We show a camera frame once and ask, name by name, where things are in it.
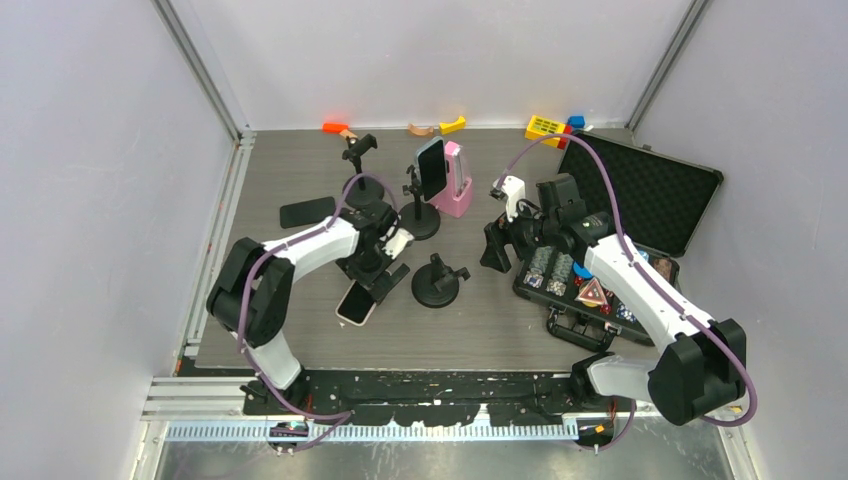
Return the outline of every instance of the black mounting base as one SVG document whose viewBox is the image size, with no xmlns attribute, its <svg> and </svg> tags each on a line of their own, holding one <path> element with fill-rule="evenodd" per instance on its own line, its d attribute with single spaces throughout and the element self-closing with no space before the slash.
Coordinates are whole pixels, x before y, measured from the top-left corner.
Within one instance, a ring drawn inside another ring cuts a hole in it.
<svg viewBox="0 0 848 480">
<path fill-rule="evenodd" d="M 347 203 L 351 208 L 355 208 L 357 210 L 368 206 L 368 204 L 375 200 L 382 200 L 383 196 L 386 194 L 386 190 L 378 181 L 370 177 L 365 177 L 363 180 L 365 181 L 365 188 L 363 189 L 360 188 L 359 185 L 354 185 L 345 199 L 345 203 Z M 347 187 L 348 183 L 350 183 L 350 178 L 348 178 L 345 182 L 344 187 L 342 187 L 342 191 L 344 191 L 344 188 Z"/>
<path fill-rule="evenodd" d="M 428 263 L 415 272 L 412 276 L 412 296 L 428 308 L 447 307 L 459 295 L 459 281 L 450 282 L 440 292 L 432 280 L 434 268 L 438 267 Z"/>
<path fill-rule="evenodd" d="M 421 205 L 420 219 L 415 218 L 415 202 L 400 209 L 400 227 L 411 233 L 416 240 L 427 240 L 439 231 L 441 225 L 439 211 L 429 203 Z"/>
</svg>

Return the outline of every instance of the metal floor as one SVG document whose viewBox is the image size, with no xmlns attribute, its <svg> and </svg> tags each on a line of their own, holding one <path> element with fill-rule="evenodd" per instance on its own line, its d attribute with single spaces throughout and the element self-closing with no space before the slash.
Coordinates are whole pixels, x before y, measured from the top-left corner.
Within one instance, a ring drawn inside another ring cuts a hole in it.
<svg viewBox="0 0 848 480">
<path fill-rule="evenodd" d="M 621 480 L 734 478 L 718 429 L 637 418 L 627 437 L 595 456 L 572 442 L 325 444 L 294 456 L 262 443 L 165 446 L 162 480 L 238 478 Z"/>
<path fill-rule="evenodd" d="M 394 191 L 399 205 L 409 181 L 406 168 L 426 139 L 405 130 L 375 130 L 379 148 L 363 156 L 366 171 L 378 174 Z M 603 132 L 631 141 L 625 130 Z M 524 146 L 518 129 L 463 130 L 445 137 L 464 147 L 474 179 L 474 200 L 465 216 L 442 215 L 436 236 L 415 242 L 401 255 L 412 272 L 377 307 L 362 327 L 340 323 L 335 307 L 350 281 L 335 265 L 326 265 L 299 281 L 292 290 L 285 335 L 292 352 L 308 368 L 568 370 L 588 356 L 586 350 L 551 337 L 544 328 L 545 309 L 512 292 L 513 272 L 500 274 L 479 264 L 485 247 L 483 227 L 503 208 L 488 196 L 489 185 Z M 258 241 L 291 235 L 282 230 L 281 205 L 334 195 L 338 198 L 353 167 L 341 160 L 344 141 L 320 131 L 260 132 L 250 157 L 244 186 L 229 237 Z M 530 187 L 535 200 L 539 179 L 553 175 L 561 150 L 538 145 L 518 164 L 514 174 Z M 471 278 L 449 307 L 431 310 L 412 297 L 412 274 L 438 252 L 455 269 L 467 267 Z M 206 323 L 199 367 L 244 367 L 232 337 L 214 320 Z M 613 351 L 632 357 L 654 357 L 652 348 L 617 339 Z"/>
</svg>

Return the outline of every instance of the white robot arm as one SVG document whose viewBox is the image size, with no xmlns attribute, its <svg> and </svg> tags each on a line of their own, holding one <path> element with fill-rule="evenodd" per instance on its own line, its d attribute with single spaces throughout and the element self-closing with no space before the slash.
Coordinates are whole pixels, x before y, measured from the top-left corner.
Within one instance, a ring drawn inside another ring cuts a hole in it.
<svg viewBox="0 0 848 480">
<path fill-rule="evenodd" d="M 284 390 L 301 371 L 283 335 L 286 309 L 292 285 L 313 270 L 330 262 L 368 290 L 379 303 L 409 272 L 406 265 L 394 273 L 386 269 L 412 242 L 412 235 L 394 224 L 397 214 L 387 204 L 374 202 L 358 212 L 343 211 L 326 231 L 322 222 L 315 227 L 259 244 L 243 238 L 233 245 L 207 299 L 206 308 L 233 336 L 237 336 L 242 289 L 247 273 L 265 252 L 282 244 L 259 271 L 260 282 L 252 289 L 248 307 L 245 341 L 251 356 L 274 387 Z M 292 242 L 296 237 L 309 237 Z"/>
<path fill-rule="evenodd" d="M 716 322 L 686 300 L 640 255 L 632 254 L 636 248 L 626 235 L 623 247 L 608 215 L 586 212 L 573 177 L 561 174 L 538 183 L 541 207 L 533 214 L 520 212 L 524 208 L 523 181 L 506 177 L 503 187 L 493 190 L 493 196 L 506 202 L 507 211 L 484 229 L 487 247 L 480 263 L 507 272 L 506 244 L 512 244 L 521 259 L 532 256 L 537 247 L 555 246 L 614 291 L 662 353 L 659 361 L 602 353 L 575 364 L 572 378 L 587 395 L 652 402 L 676 425 L 744 395 L 739 372 L 686 317 L 715 333 L 744 364 L 742 328 L 732 319 Z M 642 272 L 647 272 L 658 288 L 648 283 Z M 669 299 L 682 306 L 684 313 L 672 308 Z"/>
</svg>

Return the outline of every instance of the black smartphone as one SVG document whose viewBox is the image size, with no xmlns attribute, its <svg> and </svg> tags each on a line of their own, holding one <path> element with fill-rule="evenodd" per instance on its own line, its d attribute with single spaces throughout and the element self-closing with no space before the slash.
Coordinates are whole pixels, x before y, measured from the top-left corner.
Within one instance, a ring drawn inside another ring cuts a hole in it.
<svg viewBox="0 0 848 480">
<path fill-rule="evenodd" d="M 445 161 L 445 141 L 435 137 L 415 152 L 415 170 L 421 180 L 424 201 L 433 199 L 448 186 L 448 167 Z"/>
<path fill-rule="evenodd" d="M 333 197 L 316 198 L 280 207 L 280 227 L 293 228 L 318 223 L 336 211 Z"/>
<path fill-rule="evenodd" d="M 342 301 L 339 302 L 339 306 L 336 307 L 336 315 L 342 320 L 361 327 L 368 321 L 368 317 L 371 316 L 371 312 L 375 308 L 377 308 L 377 302 L 374 301 L 368 290 L 359 282 L 354 281 L 350 284 L 350 288 L 347 289 Z"/>
</svg>

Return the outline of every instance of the black carrying case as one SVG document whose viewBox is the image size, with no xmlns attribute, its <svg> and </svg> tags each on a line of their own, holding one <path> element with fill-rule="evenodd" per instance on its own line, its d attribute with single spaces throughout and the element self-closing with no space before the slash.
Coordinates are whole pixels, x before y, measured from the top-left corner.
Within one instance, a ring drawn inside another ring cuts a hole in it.
<svg viewBox="0 0 848 480">
<path fill-rule="evenodd" d="M 649 263 L 653 265 L 658 259 L 669 262 L 669 280 L 676 285 L 679 266 L 673 258 L 686 252 L 724 176 L 718 170 L 658 155 L 649 148 L 634 147 L 589 132 L 576 135 L 594 148 L 604 162 L 618 200 L 624 231 L 640 250 L 648 253 Z M 586 201 L 590 213 L 607 212 L 612 215 L 609 195 L 601 174 L 584 148 L 569 142 L 558 173 L 569 173 L 577 180 L 580 196 Z M 611 306 L 608 314 L 602 313 L 600 307 L 589 307 L 576 301 L 579 287 L 574 282 L 576 275 L 573 270 L 566 279 L 566 290 L 562 296 L 549 292 L 547 287 L 552 280 L 556 258 L 557 252 L 554 252 L 538 286 L 530 284 L 534 282 L 525 281 L 533 259 L 524 259 L 513 282 L 515 293 L 550 307 L 555 312 L 576 314 L 576 324 L 560 329 L 568 328 L 570 332 L 566 332 L 569 335 L 567 339 L 590 350 L 606 350 L 612 341 L 609 332 L 641 344 L 653 345 L 638 321 L 619 317 L 621 300 L 614 292 L 607 299 Z M 602 330 L 603 338 L 587 335 L 588 326 Z"/>
</svg>

